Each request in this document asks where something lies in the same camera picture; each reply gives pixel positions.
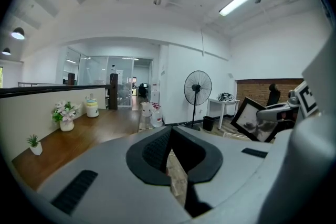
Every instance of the air vent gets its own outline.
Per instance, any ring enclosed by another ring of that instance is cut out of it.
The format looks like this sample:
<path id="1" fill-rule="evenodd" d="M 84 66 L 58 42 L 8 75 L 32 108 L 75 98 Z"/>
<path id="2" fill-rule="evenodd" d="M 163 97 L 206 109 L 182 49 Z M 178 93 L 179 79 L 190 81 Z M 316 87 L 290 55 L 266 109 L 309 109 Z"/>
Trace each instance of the air vent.
<path id="1" fill-rule="evenodd" d="M 70 215 L 79 204 L 98 174 L 94 171 L 83 170 L 69 185 L 51 202 L 59 210 Z"/>

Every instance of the white plant pot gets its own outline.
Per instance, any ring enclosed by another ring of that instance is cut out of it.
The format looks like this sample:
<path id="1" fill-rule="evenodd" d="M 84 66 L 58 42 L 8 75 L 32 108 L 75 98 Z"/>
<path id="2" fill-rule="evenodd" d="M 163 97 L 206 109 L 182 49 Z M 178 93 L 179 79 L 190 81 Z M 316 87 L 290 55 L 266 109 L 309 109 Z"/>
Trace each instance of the white plant pot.
<path id="1" fill-rule="evenodd" d="M 36 147 L 30 147 L 30 150 L 31 150 L 31 152 L 33 152 L 35 155 L 38 155 L 38 156 L 41 155 L 41 153 L 43 151 L 40 142 L 38 142 Z"/>
<path id="2" fill-rule="evenodd" d="M 75 127 L 73 122 L 74 121 L 60 121 L 59 126 L 63 132 L 69 132 Z"/>

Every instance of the window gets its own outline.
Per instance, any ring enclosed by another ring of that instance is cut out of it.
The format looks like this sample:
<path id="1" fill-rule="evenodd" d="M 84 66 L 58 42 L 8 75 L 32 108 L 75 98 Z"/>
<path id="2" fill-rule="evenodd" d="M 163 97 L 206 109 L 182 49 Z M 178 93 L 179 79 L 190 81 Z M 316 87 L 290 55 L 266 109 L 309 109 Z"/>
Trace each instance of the window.
<path id="1" fill-rule="evenodd" d="M 0 88 L 2 88 L 2 70 L 3 67 L 0 67 Z"/>

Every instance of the potted plant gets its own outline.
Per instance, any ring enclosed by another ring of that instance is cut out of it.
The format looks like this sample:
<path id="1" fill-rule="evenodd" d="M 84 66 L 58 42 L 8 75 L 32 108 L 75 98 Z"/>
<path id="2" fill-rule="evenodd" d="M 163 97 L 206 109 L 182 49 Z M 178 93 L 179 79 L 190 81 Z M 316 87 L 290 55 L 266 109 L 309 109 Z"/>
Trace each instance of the potted plant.
<path id="1" fill-rule="evenodd" d="M 72 105 L 71 102 L 61 101 L 56 104 L 52 119 L 59 122 L 63 132 L 71 131 L 74 128 L 74 118 L 79 110 L 79 105 Z"/>
<path id="2" fill-rule="evenodd" d="M 37 141 L 37 135 L 33 134 L 29 138 L 27 138 L 30 150 L 35 154 L 35 155 L 41 155 L 42 153 L 42 146 L 39 141 Z"/>

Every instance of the trash can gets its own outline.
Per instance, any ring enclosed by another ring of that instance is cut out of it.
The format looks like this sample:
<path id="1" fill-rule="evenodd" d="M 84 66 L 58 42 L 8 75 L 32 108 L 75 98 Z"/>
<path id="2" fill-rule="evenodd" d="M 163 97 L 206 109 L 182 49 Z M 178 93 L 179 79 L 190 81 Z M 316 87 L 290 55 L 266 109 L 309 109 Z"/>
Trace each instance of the trash can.
<path id="1" fill-rule="evenodd" d="M 212 131 L 212 128 L 214 127 L 215 118 L 204 116 L 203 117 L 203 129 L 207 131 Z"/>

